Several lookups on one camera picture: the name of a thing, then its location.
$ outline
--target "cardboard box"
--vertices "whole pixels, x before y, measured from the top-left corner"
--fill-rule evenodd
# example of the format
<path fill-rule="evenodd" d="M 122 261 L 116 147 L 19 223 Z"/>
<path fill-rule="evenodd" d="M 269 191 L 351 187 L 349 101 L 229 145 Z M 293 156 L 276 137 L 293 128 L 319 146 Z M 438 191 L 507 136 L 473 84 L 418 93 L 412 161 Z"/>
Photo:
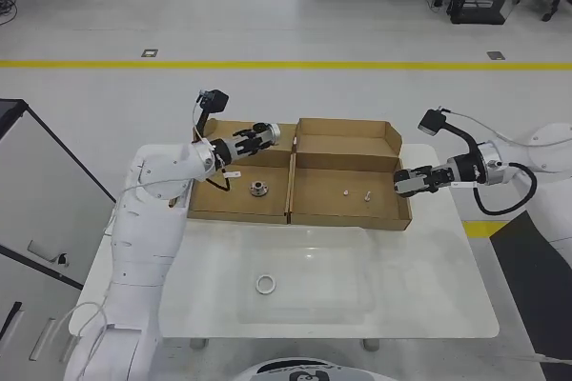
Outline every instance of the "cardboard box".
<path fill-rule="evenodd" d="M 404 231 L 409 201 L 394 192 L 402 139 L 387 122 L 301 119 L 296 129 L 290 222 Z M 366 192 L 371 201 L 364 201 Z"/>
<path fill-rule="evenodd" d="M 219 121 L 210 119 L 205 128 L 209 140 L 230 137 L 238 130 L 249 129 L 253 122 Z M 254 156 L 238 160 L 227 167 L 228 171 L 240 171 L 241 177 L 230 179 L 231 190 L 226 192 L 207 182 L 195 182 L 189 218 L 286 224 L 290 198 L 291 161 L 296 125 L 279 124 L 279 144 Z M 224 184 L 222 173 L 212 179 Z M 262 197 L 250 194 L 253 181 L 264 181 L 269 191 Z"/>

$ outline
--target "sticker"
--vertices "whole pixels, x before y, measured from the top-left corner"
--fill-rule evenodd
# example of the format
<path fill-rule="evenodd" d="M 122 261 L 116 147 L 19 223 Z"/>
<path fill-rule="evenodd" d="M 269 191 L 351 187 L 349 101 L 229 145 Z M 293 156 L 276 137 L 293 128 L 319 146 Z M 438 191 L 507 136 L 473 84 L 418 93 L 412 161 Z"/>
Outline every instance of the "sticker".
<path fill-rule="evenodd" d="M 478 184 L 474 181 L 454 181 L 451 188 L 476 188 Z"/>
<path fill-rule="evenodd" d="M 235 172 L 224 172 L 222 173 L 222 175 L 225 178 L 236 178 L 236 177 L 241 177 L 241 172 L 239 170 Z"/>

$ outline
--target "small metal part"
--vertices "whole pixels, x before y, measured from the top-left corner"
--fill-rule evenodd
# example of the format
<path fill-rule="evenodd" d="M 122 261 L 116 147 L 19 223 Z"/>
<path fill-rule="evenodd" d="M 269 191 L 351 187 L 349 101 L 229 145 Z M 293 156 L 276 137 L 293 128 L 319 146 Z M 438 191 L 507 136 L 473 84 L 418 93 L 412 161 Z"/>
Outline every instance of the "small metal part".
<path fill-rule="evenodd" d="M 267 194 L 269 188 L 264 181 L 253 181 L 250 185 L 250 194 L 254 197 L 262 197 Z"/>
<path fill-rule="evenodd" d="M 272 293 L 276 289 L 276 280 L 270 274 L 262 274 L 256 279 L 256 290 L 258 293 L 262 293 L 263 295 L 267 295 Z"/>

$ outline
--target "floor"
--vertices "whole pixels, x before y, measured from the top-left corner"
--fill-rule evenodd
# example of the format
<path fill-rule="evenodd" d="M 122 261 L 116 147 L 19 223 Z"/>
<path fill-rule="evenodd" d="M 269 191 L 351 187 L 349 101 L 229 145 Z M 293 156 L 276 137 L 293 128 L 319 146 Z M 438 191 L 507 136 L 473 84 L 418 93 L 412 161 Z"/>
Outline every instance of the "floor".
<path fill-rule="evenodd" d="M 550 23 L 546 4 L 523 0 L 501 27 L 454 26 L 424 0 L 19 0 L 0 28 L 0 60 L 572 62 L 572 8 Z M 231 96 L 224 119 L 291 122 L 302 116 L 388 120 L 405 143 L 439 158 L 465 146 L 417 130 L 429 108 L 474 115 L 511 136 L 572 123 L 572 71 L 160 70 L 0 68 L 0 97 L 23 98 L 109 191 L 118 193 L 136 149 L 190 134 L 199 89 Z M 478 140 L 491 136 L 454 117 Z M 462 220 L 487 220 L 470 190 L 452 190 Z M 482 190 L 487 207 L 519 198 L 511 186 Z M 500 219 L 509 219 L 512 215 Z M 216 380 L 275 356 L 311 355 L 410 380 L 542 380 L 540 367 L 498 356 L 531 352 L 491 245 L 471 240 L 500 321 L 487 340 L 389 340 L 377 353 L 355 341 L 213 340 L 205 351 L 169 342 L 165 380 Z"/>

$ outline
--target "stand leg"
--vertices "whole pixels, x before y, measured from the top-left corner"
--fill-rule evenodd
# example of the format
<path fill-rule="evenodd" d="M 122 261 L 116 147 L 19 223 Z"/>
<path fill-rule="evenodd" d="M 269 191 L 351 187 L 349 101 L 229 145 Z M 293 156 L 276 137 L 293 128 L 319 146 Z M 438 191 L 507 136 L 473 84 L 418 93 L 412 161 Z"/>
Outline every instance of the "stand leg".
<path fill-rule="evenodd" d="M 365 351 L 379 351 L 379 339 L 362 339 L 360 344 Z"/>
<path fill-rule="evenodd" d="M 191 339 L 191 342 L 189 343 L 189 347 L 191 347 L 192 350 L 203 350 L 204 348 L 206 348 L 208 346 L 208 339 Z"/>

